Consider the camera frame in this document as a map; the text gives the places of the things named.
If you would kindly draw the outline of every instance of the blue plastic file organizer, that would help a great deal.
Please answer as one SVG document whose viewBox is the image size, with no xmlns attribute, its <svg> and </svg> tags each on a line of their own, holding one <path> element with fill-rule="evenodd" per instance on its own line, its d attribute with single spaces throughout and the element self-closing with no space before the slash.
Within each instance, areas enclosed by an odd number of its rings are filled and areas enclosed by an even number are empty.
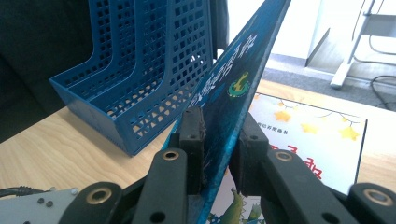
<svg viewBox="0 0 396 224">
<path fill-rule="evenodd" d="M 205 0 L 90 0 L 91 58 L 50 79 L 68 108 L 128 155 L 185 108 L 212 66 Z"/>
</svg>

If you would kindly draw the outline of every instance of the table surface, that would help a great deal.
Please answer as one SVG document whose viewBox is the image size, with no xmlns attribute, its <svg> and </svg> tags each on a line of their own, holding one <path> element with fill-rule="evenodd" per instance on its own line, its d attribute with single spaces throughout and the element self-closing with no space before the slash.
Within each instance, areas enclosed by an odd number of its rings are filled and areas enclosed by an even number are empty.
<svg viewBox="0 0 396 224">
<path fill-rule="evenodd" d="M 264 80 L 257 92 L 368 119 L 358 182 L 396 192 L 396 113 Z M 170 130 L 131 158 L 63 108 L 0 144 L 0 189 L 84 189 L 98 181 L 125 188 L 147 174 Z"/>
</svg>

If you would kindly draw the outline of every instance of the book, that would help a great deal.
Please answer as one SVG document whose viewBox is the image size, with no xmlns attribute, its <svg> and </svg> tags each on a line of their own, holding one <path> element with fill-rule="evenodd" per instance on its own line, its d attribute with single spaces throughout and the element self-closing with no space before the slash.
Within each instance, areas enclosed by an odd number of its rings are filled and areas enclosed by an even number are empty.
<svg viewBox="0 0 396 224">
<path fill-rule="evenodd" d="M 207 220 L 289 4 L 265 0 L 191 96 L 189 106 L 200 106 L 205 121 L 204 186 L 189 197 L 188 223 Z"/>
<path fill-rule="evenodd" d="M 348 194 L 357 181 L 367 119 L 261 93 L 249 112 L 273 150 L 296 153 L 324 185 Z M 264 223 L 260 197 L 238 194 L 226 172 L 206 223 Z"/>
</svg>

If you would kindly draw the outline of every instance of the floor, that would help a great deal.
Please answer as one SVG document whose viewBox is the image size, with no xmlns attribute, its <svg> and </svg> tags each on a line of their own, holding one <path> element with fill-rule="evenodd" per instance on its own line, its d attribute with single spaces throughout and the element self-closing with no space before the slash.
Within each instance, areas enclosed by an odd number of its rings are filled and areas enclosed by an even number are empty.
<svg viewBox="0 0 396 224">
<path fill-rule="evenodd" d="M 323 22 L 327 22 L 330 32 L 322 45 L 320 45 L 310 64 L 307 67 L 303 67 L 300 66 L 300 63 L 296 65 L 293 60 L 284 60 L 284 57 L 272 55 L 266 66 L 329 80 L 330 85 L 333 75 L 350 49 L 352 38 L 355 37 L 353 31 L 360 15 L 362 4 L 364 3 L 364 11 L 369 2 L 364 0 L 322 0 L 322 4 L 325 4 L 323 12 L 325 13 L 325 20 Z M 382 6 L 381 2 L 375 2 L 373 12 L 379 10 L 382 14 L 396 15 L 395 1 L 385 0 Z M 229 0 L 231 39 L 236 36 L 261 3 L 262 0 L 250 0 L 248 2 Z M 370 48 L 370 41 L 377 51 Z M 379 53 L 379 51 L 395 54 L 396 38 L 364 35 L 361 38 L 355 56 L 360 60 L 380 63 L 354 62 L 348 73 L 345 85 L 370 89 L 370 82 L 373 78 L 384 75 L 396 76 L 396 55 Z M 375 88 L 380 92 L 396 95 L 396 78 L 378 78 L 375 80 Z"/>
</svg>

